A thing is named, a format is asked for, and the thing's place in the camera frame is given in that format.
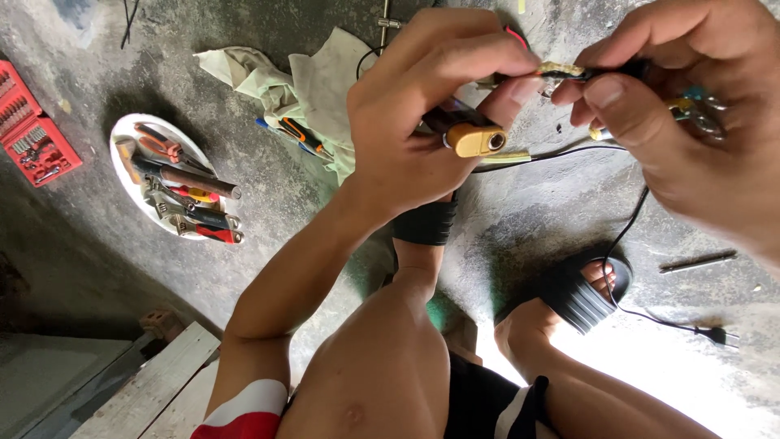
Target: white cloth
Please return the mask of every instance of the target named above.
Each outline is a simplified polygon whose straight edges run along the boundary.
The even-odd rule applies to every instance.
[[[290,117],[309,128],[327,152],[318,156],[326,162],[326,169],[336,172],[340,185],[355,170],[346,93],[355,84],[357,63],[369,50],[357,37],[336,27],[314,56],[289,56],[292,76],[252,48],[229,47],[195,56],[200,68],[233,90],[260,99],[271,127],[278,127],[282,117]],[[369,55],[361,69],[373,66],[376,59]]]

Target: metal rod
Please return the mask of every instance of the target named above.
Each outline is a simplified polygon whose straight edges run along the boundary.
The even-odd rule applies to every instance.
[[[385,12],[382,14],[382,18],[390,18],[388,15],[390,14],[390,0],[385,0]],[[382,27],[382,39],[380,41],[379,46],[382,47],[379,49],[379,55],[382,54],[382,52],[385,51],[384,46],[388,43],[388,28]]]
[[[713,264],[719,264],[721,262],[732,261],[734,259],[737,259],[738,257],[739,255],[737,255],[736,253],[730,255],[715,256],[712,259],[707,259],[704,261],[693,262],[690,264],[681,264],[677,266],[670,266],[662,269],[659,273],[660,274],[677,273],[679,271],[686,271],[688,269],[700,268],[703,266],[711,266]]]

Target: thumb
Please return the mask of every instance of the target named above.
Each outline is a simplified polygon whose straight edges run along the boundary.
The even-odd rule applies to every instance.
[[[672,112],[641,81],[607,73],[588,81],[585,102],[612,133],[654,177],[679,176],[690,164],[690,150],[700,145],[677,124]]]

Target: red socket set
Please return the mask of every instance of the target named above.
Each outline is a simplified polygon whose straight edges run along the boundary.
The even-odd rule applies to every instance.
[[[10,62],[0,60],[0,145],[35,187],[81,165]]]

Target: leg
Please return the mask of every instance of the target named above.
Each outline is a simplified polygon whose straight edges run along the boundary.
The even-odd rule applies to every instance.
[[[612,268],[608,277],[614,283]],[[590,284],[608,297],[601,263],[582,270]],[[550,344],[559,324],[566,325],[541,299],[515,308],[495,329],[502,354],[523,379],[540,375],[550,380],[546,409],[563,437],[713,438],[691,418],[634,387],[571,359]]]
[[[394,240],[399,270],[323,343],[277,437],[441,437],[449,354],[431,324],[443,247]]]

